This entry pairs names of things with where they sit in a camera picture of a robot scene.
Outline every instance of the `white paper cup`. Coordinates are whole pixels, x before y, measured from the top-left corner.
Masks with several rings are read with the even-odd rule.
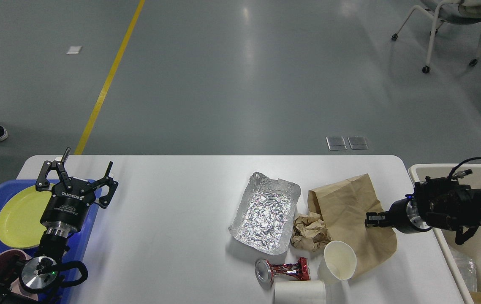
[[[344,242],[332,241],[325,247],[323,261],[319,264],[319,279],[331,285],[350,279],[356,269],[356,254]]]
[[[322,281],[275,282],[274,304],[325,304]]]

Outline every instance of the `black cable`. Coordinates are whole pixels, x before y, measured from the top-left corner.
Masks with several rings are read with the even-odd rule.
[[[447,176],[447,179],[451,179],[454,172],[456,172],[456,170],[458,170],[458,168],[460,168],[460,166],[462,166],[463,164],[465,164],[467,162],[475,161],[475,160],[481,160],[481,156],[468,158],[468,159],[462,161],[461,163],[459,163],[456,167],[452,168],[451,172]]]

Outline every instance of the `yellow floor line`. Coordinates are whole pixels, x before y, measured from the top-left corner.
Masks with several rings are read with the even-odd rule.
[[[90,118],[86,123],[86,127],[82,132],[81,139],[77,144],[77,148],[75,149],[74,155],[81,155],[84,151],[84,147],[86,146],[86,142],[88,141],[88,137],[90,137],[90,132],[92,132],[92,128],[94,128],[94,123],[96,123],[96,119],[98,118],[98,114],[100,113],[101,106],[103,105],[103,101],[105,100],[105,96],[107,96],[107,92],[109,91],[109,87],[113,82],[114,75],[117,73],[118,65],[122,60],[122,56],[124,55],[124,51],[126,50],[126,46],[130,41],[130,37],[132,36],[133,29],[137,23],[137,19],[139,18],[139,14],[141,13],[142,6],[144,5],[144,0],[139,1],[139,5],[137,6],[136,12],[133,14],[132,21],[128,26],[128,30],[126,31],[126,35],[124,35],[124,40],[122,40],[122,44],[120,45],[120,49],[118,49],[117,57],[115,57],[113,65],[111,66],[111,70],[109,71],[109,75],[107,75],[107,79],[105,79],[105,83],[103,84],[103,88],[101,88],[100,95],[98,96],[98,100],[96,101],[96,105],[92,110],[92,114],[90,114]]]

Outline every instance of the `yellow plate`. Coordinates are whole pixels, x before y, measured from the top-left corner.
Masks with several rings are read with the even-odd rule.
[[[51,192],[37,192],[34,186],[15,194],[0,211],[0,240],[22,250],[39,245],[45,227],[39,222]]]

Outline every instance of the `white table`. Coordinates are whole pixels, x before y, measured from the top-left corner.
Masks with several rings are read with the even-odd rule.
[[[29,158],[18,179],[35,179],[45,160]],[[273,302],[254,262],[295,262],[306,256],[312,279],[321,254],[292,248],[267,256],[234,240],[227,230],[248,178],[259,171],[298,183],[298,211],[308,190],[369,173],[383,209],[413,191],[395,156],[70,156],[70,176],[98,179],[113,161],[120,185],[98,212],[84,263],[89,279],[74,287],[72,303]],[[333,304],[463,303],[434,234],[397,231],[397,252],[357,279],[327,289]]]

